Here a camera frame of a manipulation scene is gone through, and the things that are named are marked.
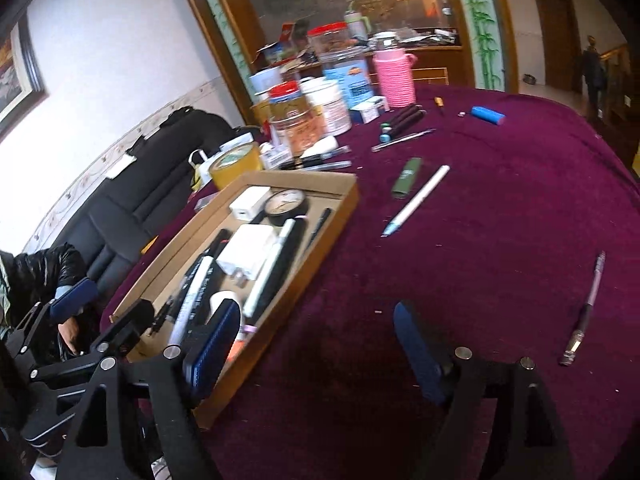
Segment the blue white box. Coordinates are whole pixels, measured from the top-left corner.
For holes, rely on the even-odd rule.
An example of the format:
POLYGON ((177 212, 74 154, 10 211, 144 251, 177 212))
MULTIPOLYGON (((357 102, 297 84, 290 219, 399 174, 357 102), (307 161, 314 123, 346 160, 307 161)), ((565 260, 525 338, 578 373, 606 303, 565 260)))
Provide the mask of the blue white box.
POLYGON ((362 58, 324 64, 322 70, 326 79, 338 83, 348 108, 353 108, 374 96, 368 66, 362 58))

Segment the black marker on table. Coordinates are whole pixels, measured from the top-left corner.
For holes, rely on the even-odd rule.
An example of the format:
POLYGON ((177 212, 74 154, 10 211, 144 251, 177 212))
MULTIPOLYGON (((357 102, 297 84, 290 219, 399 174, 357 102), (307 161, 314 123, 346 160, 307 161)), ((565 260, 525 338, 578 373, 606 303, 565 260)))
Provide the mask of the black marker on table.
POLYGON ((322 165, 326 160, 334 158, 338 155, 344 155, 350 152, 348 145, 341 146, 340 148, 334 148, 331 151, 325 153, 302 156, 299 158, 292 158, 286 162, 282 162, 277 166, 277 170, 297 170, 302 168, 314 167, 322 165))

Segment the white USB wall charger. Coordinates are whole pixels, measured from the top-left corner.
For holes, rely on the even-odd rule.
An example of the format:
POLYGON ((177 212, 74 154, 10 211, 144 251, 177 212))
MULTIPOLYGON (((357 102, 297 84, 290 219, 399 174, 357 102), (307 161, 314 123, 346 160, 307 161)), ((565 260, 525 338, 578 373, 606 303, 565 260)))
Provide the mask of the white USB wall charger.
POLYGON ((277 243, 278 233, 266 224, 243 224, 233 233, 226 247, 216 257, 221 270, 219 289, 224 282, 239 273, 249 281, 255 281, 262 270, 271 249, 277 243))

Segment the clear red lid canister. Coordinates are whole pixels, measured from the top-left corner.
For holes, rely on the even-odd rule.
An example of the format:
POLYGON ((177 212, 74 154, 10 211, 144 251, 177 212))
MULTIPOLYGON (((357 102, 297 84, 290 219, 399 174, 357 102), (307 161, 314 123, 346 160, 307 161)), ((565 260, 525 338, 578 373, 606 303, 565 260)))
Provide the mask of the clear red lid canister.
POLYGON ((312 28, 307 39, 324 70, 363 60, 362 45, 358 39, 352 38, 345 22, 312 28))

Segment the small white adapter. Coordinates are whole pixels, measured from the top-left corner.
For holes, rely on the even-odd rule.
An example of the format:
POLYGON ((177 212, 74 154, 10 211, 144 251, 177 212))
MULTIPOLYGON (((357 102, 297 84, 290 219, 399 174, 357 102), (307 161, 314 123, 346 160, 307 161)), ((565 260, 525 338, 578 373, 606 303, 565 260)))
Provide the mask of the small white adapter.
POLYGON ((270 196, 269 186, 252 185, 229 205, 229 209, 236 220, 251 222, 262 211, 262 207, 270 196))

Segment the grey mechanical pencil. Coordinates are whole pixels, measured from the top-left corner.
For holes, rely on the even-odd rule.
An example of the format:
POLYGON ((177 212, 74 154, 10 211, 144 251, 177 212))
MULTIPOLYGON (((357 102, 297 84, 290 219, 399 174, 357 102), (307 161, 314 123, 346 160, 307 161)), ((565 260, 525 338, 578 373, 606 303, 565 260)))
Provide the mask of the grey mechanical pencil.
POLYGON ((562 356, 560 356, 559 366, 572 365, 575 361, 577 351, 584 341, 585 334, 590 322, 591 313, 594 304, 596 303, 596 299, 600 289, 603 270, 605 266, 605 259, 605 252, 600 252, 600 254, 597 256, 596 263, 594 264, 592 282, 586 301, 579 310, 576 323, 574 324, 572 333, 570 334, 570 339, 567 341, 562 356))

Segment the maroon velvet tablecloth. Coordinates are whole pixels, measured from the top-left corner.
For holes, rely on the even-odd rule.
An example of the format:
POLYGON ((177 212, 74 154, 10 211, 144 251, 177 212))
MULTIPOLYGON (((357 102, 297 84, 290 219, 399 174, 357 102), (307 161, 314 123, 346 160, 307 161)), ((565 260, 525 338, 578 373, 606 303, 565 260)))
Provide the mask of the maroon velvet tablecloth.
POLYGON ((405 479, 437 411, 395 336, 407 301, 450 344, 534 360, 578 478, 605 474, 639 423, 639 185, 569 108, 532 96, 442 89, 422 138, 372 153, 378 126, 346 136, 357 208, 253 373, 204 436, 227 479, 405 479), (471 115, 506 115, 500 126, 471 115), (392 187, 411 157, 410 193, 392 187), (404 225, 388 222, 442 165, 404 225), (605 266, 584 341, 559 359, 605 266))

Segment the white pen with blue tip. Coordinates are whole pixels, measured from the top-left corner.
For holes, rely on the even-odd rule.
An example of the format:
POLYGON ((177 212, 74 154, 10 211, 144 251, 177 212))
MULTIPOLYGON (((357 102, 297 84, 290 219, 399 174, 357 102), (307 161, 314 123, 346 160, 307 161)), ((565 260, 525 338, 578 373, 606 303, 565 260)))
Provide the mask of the white pen with blue tip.
POLYGON ((437 188, 442 179, 446 177, 448 172, 450 171, 449 165, 442 165, 438 168, 438 170, 431 176, 431 179, 428 180, 422 188, 416 193, 415 196, 410 200, 410 202, 401 209, 401 211, 396 214, 396 216, 388 222, 388 225, 383 230, 381 237, 386 238, 393 235, 397 232, 404 223, 409 219, 409 217, 418 209, 418 207, 427 199, 427 197, 437 188))

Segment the yellow tape roll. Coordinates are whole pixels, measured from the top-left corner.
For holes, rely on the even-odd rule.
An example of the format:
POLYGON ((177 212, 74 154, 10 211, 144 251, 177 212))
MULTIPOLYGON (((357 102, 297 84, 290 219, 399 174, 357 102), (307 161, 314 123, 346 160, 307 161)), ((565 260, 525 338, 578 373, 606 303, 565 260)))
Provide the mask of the yellow tape roll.
POLYGON ((262 160, 256 142, 245 143, 220 155, 209 167, 214 185, 221 191, 243 174, 262 170, 262 160))

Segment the black remote control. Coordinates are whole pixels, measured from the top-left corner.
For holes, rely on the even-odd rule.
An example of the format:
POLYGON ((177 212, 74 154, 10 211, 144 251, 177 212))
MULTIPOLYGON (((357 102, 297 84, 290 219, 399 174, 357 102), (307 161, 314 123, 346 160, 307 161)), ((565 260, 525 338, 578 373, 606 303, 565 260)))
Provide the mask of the black remote control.
POLYGON ((252 318, 248 318, 250 324, 256 325, 259 318, 265 312, 274 296, 277 295, 280 287, 288 276, 288 271, 295 260, 300 243, 307 227, 305 217, 292 218, 296 220, 295 226, 284 242, 283 248, 277 258, 276 264, 267 280, 267 284, 259 297, 257 309, 252 318))

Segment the white stick marker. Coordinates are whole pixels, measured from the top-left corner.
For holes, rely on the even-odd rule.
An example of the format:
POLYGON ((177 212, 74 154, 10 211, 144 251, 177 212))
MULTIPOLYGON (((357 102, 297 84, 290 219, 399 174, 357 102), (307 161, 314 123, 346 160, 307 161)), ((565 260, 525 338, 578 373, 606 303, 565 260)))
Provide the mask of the white stick marker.
POLYGON ((259 297, 267 284, 267 280, 270 277, 274 265, 276 264, 277 258, 279 257, 280 252, 283 248, 284 242, 291 234, 295 223, 295 219, 288 219, 285 221, 284 226, 282 226, 282 229, 280 229, 280 234, 277 241, 271 247, 270 252, 268 252, 268 256, 264 265, 262 266, 262 270, 260 270, 258 277, 256 278, 256 282, 243 306, 243 315, 246 318, 252 318, 254 316, 254 313, 257 309, 259 297))

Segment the brown wooden door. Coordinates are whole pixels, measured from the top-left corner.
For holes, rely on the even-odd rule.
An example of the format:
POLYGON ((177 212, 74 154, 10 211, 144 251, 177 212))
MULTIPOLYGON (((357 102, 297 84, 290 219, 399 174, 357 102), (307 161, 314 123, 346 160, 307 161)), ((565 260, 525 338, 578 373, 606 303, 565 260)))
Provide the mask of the brown wooden door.
POLYGON ((574 0, 535 0, 544 46, 544 78, 555 89, 582 93, 580 37, 574 0))

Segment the small round clock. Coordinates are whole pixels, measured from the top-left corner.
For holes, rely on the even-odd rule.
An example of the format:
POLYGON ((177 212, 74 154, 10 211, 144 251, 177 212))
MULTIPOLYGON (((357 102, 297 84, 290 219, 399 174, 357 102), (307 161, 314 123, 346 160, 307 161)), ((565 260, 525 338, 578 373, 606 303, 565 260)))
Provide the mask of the small round clock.
POLYGON ((266 200, 264 213, 273 226, 284 226, 286 220, 304 216, 308 208, 308 198, 304 191, 287 188, 266 200))

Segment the pink woven thermos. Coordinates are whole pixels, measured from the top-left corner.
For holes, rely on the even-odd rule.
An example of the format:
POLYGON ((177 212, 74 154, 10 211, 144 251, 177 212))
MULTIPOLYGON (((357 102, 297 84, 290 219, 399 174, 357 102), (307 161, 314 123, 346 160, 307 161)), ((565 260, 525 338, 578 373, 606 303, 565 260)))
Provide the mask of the pink woven thermos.
POLYGON ((415 55, 405 49, 377 50, 372 61, 380 92, 390 107, 401 108, 416 102, 412 79, 415 55))

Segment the white plastic jar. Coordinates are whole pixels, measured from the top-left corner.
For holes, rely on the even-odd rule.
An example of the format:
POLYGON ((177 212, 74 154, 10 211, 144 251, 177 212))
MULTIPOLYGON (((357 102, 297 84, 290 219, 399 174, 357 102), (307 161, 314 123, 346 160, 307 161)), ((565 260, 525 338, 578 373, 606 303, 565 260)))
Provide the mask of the white plastic jar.
POLYGON ((337 80, 308 77, 299 81, 300 90, 320 117, 325 136, 340 136, 352 128, 349 110, 337 80))

